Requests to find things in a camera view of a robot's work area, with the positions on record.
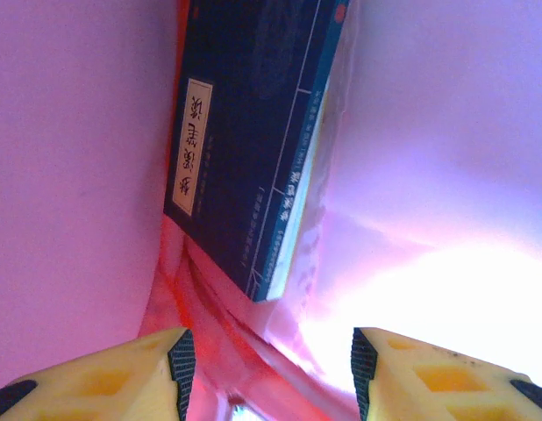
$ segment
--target book spine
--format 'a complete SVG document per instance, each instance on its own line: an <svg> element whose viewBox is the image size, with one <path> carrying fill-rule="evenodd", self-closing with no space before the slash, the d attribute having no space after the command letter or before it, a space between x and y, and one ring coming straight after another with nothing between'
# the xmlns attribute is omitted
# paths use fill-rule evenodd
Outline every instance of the book spine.
<svg viewBox="0 0 542 421"><path fill-rule="evenodd" d="M253 300L255 302L265 301L267 299L267 293L271 287L271 281L273 279L273 273L283 241L283 236L287 228L287 223L290 217L290 207L294 202L296 191L298 189L298 183L300 182L300 174L303 170L304 162L306 161L306 154L308 153L308 147L310 139L314 131L317 112L324 96L324 89L327 83L330 71L332 69L333 57L337 49L339 36L343 27L343 21L345 20L345 14L349 0L336 0L332 9L332 15L330 16L329 27L325 36L322 53L317 65L316 77L310 93L310 100L304 116L303 129L301 130L298 140L298 146L295 152L295 159L289 172L289 183L287 185L287 191L284 193L281 207L279 208L279 214L275 222L275 228L271 239L271 247L267 253L265 260L265 266L263 268L262 279L259 288L255 291Z"/></svg>

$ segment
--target black rubber pad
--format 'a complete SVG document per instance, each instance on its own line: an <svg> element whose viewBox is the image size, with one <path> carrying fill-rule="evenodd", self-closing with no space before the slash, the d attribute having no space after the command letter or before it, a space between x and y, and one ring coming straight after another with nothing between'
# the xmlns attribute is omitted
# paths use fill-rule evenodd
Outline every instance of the black rubber pad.
<svg viewBox="0 0 542 421"><path fill-rule="evenodd" d="M16 403L37 388L34 380L23 380L0 389L0 417Z"/></svg>
<svg viewBox="0 0 542 421"><path fill-rule="evenodd" d="M368 417L368 408L370 406L368 383L374 379L377 358L378 353L367 337L363 335L360 329L355 329L351 349L351 371L353 372L360 419L362 421L365 421Z"/></svg>
<svg viewBox="0 0 542 421"><path fill-rule="evenodd" d="M177 412L180 421L185 421L189 407L189 395L193 387L193 374L195 373L195 348L191 331L186 331L175 343L168 353L168 360L172 380L177 382Z"/></svg>
<svg viewBox="0 0 542 421"><path fill-rule="evenodd" d="M542 409L542 388L534 383L525 382L519 379L511 380L510 384Z"/></svg>

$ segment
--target dark blue book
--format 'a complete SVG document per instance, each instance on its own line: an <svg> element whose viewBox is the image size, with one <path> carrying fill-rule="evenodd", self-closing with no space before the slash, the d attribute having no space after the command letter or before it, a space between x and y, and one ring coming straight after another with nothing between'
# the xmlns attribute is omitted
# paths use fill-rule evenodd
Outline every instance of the dark blue book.
<svg viewBox="0 0 542 421"><path fill-rule="evenodd" d="M164 211L255 302L289 274L348 0L192 0Z"/></svg>

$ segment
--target book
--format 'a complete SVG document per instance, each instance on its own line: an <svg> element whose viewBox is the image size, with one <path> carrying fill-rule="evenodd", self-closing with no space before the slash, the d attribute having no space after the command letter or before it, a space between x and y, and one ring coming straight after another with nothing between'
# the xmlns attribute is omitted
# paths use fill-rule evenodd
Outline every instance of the book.
<svg viewBox="0 0 542 421"><path fill-rule="evenodd" d="M347 6L189 7L164 211L255 302L285 289Z"/></svg>

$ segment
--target white label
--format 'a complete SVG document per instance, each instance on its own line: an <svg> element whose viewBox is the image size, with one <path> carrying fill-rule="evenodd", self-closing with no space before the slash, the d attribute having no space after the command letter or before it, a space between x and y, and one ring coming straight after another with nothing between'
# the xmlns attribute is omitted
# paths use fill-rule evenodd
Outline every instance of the white label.
<svg viewBox="0 0 542 421"><path fill-rule="evenodd" d="M174 203L189 216L193 211L199 168L203 161L211 95L212 85L189 79L174 186Z"/></svg>

